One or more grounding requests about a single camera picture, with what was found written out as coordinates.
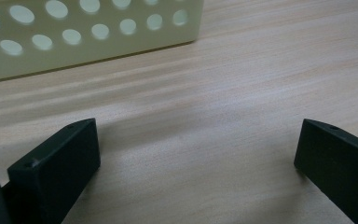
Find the beige basket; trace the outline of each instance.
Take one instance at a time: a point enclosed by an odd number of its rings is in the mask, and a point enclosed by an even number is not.
[[[0,1],[0,79],[194,41],[203,0]]]

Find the wooden table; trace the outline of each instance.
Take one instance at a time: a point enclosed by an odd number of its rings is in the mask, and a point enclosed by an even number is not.
[[[0,82],[6,168],[96,118],[63,223],[351,223],[293,165],[304,118],[358,136],[358,0],[206,0],[190,45]]]

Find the plastic basket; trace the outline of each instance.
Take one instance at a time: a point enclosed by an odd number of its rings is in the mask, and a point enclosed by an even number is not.
[[[0,79],[194,41],[203,0],[0,1]]]

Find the tabletop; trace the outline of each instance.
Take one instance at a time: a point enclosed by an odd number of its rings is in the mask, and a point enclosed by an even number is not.
[[[293,161],[303,119],[358,136],[358,0],[206,0],[194,43],[1,81],[0,184],[88,118],[63,223],[351,223]]]

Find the light wood surface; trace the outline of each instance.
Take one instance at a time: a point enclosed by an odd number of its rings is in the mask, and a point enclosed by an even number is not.
[[[351,223],[293,160],[305,118],[358,136],[358,0],[206,0],[190,45],[0,82],[0,183],[87,118],[64,223]]]

